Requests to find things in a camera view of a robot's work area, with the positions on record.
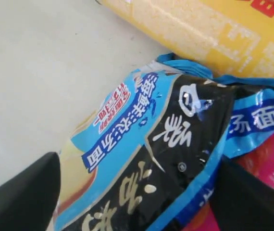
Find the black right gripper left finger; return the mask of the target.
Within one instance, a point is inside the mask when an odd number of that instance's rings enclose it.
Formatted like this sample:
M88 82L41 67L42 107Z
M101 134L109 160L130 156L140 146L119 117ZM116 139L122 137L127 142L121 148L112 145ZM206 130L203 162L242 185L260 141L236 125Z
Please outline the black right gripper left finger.
M45 231L60 187L59 156L46 153L0 186L0 231Z

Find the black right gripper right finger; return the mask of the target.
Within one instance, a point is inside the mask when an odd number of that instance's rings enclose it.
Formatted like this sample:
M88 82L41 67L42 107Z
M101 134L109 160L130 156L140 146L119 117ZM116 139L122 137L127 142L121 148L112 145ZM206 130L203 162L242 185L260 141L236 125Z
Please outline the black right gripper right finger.
M274 231L274 189L227 157L218 169L211 209L222 231Z

